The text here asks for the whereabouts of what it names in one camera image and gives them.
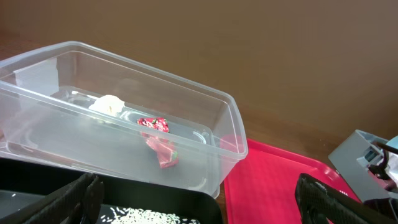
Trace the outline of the light blue plate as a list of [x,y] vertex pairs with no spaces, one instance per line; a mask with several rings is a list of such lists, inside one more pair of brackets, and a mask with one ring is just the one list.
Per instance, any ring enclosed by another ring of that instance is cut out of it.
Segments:
[[386,145],[398,149],[398,136],[389,140]]

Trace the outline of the red snack wrapper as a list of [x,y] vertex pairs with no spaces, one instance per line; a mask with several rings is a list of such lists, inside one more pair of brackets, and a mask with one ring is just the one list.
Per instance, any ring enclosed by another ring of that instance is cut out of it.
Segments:
[[[137,124],[164,133],[170,132],[167,120],[161,117],[139,118],[137,120]],[[147,133],[141,133],[141,135],[146,139],[146,144],[157,154],[159,167],[161,169],[172,167],[178,163],[178,152],[175,149],[174,143],[167,139]]]

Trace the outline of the rice leftovers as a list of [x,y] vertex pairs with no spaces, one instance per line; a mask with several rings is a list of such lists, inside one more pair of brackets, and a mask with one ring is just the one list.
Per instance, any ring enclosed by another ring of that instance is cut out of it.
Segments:
[[142,208],[101,207],[97,223],[100,224],[200,224],[196,218],[174,213],[162,213]]

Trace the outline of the white tissue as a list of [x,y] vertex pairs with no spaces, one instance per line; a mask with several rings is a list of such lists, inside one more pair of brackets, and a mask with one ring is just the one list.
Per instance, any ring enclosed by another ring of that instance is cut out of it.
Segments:
[[116,117],[118,113],[122,112],[124,107],[125,102],[120,100],[117,96],[104,95],[90,105],[89,109]]

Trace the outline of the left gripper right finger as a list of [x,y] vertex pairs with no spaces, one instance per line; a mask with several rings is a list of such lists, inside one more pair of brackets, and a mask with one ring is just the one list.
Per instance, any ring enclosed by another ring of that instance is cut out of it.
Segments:
[[397,224],[396,199],[360,203],[308,174],[299,175],[295,200],[302,223]]

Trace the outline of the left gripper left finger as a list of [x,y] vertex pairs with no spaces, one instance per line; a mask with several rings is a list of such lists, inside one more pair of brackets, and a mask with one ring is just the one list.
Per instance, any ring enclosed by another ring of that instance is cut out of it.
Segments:
[[96,223],[104,200],[104,183],[87,173],[4,218],[1,223]]

